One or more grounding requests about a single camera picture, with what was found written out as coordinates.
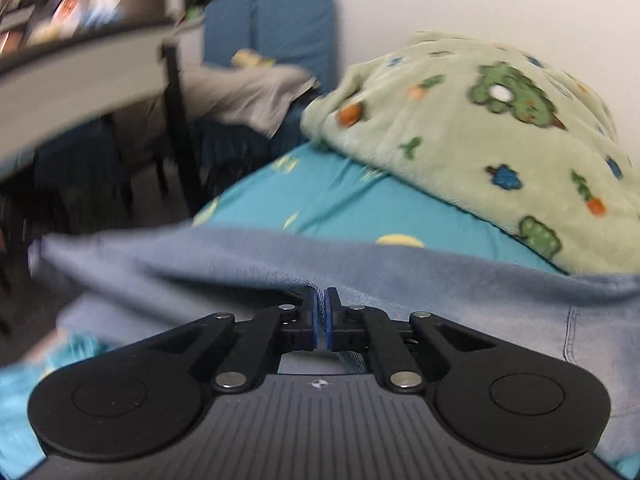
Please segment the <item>light blue denim jeans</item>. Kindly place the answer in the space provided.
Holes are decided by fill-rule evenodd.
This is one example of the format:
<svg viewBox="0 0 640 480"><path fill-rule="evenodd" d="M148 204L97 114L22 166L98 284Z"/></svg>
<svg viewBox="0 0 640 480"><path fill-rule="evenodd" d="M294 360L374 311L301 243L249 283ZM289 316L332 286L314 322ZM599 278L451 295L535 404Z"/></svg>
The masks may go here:
<svg viewBox="0 0 640 480"><path fill-rule="evenodd" d="M228 309L229 287L333 287L345 304L398 320L432 312L589 370L612 402L598 454L612 463L639 451L634 274L562 275L431 249L188 224L48 235L29 247L28 265L35 278L79 292L65 327L120 344Z"/></svg>

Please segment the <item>teal smiley bed sheet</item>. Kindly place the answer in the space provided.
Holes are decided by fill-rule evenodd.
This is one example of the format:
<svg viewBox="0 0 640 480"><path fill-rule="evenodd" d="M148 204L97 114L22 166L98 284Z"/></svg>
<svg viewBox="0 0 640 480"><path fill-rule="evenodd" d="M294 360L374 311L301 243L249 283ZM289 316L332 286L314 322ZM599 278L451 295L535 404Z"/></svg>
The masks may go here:
<svg viewBox="0 0 640 480"><path fill-rule="evenodd" d="M388 174L332 152L304 145L243 179L207 205L189 226L225 226L286 233L331 242L406 246L514 263L565 275L526 245L495 226L428 196ZM43 460L27 420L29 393L58 368L130 344L70 330L32 364L1 374L1 474L17 479ZM239 316L250 309L226 298ZM636 455L608 462L622 476L639 474Z"/></svg>

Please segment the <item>beige grey clothing pile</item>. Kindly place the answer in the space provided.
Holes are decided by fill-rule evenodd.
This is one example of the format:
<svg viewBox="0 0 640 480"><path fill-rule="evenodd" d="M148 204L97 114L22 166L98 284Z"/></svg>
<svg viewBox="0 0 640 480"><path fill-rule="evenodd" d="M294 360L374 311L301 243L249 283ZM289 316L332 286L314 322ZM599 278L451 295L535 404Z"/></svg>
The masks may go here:
<svg viewBox="0 0 640 480"><path fill-rule="evenodd" d="M291 104L319 87L308 70L295 65L221 68L189 64L180 70L186 118L212 118L251 128L272 138Z"/></svg>

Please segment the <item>green dinosaur fleece blanket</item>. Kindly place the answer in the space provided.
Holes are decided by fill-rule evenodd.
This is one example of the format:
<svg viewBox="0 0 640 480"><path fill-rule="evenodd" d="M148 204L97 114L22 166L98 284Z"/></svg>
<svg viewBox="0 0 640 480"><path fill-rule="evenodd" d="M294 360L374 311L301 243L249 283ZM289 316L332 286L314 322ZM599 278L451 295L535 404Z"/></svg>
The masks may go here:
<svg viewBox="0 0 640 480"><path fill-rule="evenodd" d="M639 173L605 102L518 48L419 32L350 66L304 135L474 214L570 273L639 269Z"/></svg>

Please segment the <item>yellow plush toy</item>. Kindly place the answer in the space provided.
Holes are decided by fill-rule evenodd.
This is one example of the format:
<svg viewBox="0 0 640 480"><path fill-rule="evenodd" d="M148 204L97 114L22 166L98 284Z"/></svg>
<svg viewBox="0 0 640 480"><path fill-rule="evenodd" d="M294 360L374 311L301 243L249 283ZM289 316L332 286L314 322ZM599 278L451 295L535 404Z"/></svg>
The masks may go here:
<svg viewBox="0 0 640 480"><path fill-rule="evenodd" d="M276 64L274 58L266 58L252 49L237 50L231 58L231 66L240 70L271 67L274 64Z"/></svg>

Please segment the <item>blue folded cushion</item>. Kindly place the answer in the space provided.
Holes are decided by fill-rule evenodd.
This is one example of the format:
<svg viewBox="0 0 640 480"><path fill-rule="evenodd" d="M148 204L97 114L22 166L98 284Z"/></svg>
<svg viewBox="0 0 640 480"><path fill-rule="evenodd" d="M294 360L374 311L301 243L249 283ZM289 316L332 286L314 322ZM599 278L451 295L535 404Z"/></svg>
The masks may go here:
<svg viewBox="0 0 640 480"><path fill-rule="evenodd" d="M336 85L334 0L212 0L204 11L203 61L229 67L250 49L308 70L330 92Z"/></svg>

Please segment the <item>white table with black legs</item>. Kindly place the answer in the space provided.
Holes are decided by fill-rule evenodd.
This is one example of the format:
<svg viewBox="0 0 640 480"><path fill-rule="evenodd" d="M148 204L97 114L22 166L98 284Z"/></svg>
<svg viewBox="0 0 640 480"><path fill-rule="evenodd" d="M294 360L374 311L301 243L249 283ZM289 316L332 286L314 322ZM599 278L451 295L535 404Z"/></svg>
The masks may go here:
<svg viewBox="0 0 640 480"><path fill-rule="evenodd" d="M1 59L1 156L161 93L166 136L191 214L208 201L182 102L171 18L111 23Z"/></svg>

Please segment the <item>blue tissue pack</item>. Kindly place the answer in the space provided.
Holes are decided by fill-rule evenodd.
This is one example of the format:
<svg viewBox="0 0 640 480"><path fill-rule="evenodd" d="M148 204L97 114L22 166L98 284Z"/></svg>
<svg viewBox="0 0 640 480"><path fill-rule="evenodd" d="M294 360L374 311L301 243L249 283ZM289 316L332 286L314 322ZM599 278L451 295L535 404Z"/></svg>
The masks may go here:
<svg viewBox="0 0 640 480"><path fill-rule="evenodd" d="M121 3L122 0L89 0L82 26L97 28L120 20L124 13Z"/></svg>

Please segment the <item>white egg-shaped toy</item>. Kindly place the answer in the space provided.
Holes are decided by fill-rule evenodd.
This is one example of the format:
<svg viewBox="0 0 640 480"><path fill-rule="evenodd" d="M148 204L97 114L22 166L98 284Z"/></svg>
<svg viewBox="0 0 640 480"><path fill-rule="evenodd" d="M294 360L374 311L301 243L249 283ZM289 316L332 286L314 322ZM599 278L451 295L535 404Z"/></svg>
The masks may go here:
<svg viewBox="0 0 640 480"><path fill-rule="evenodd" d="M51 22L63 28L76 28L84 15L85 0L61 0Z"/></svg>

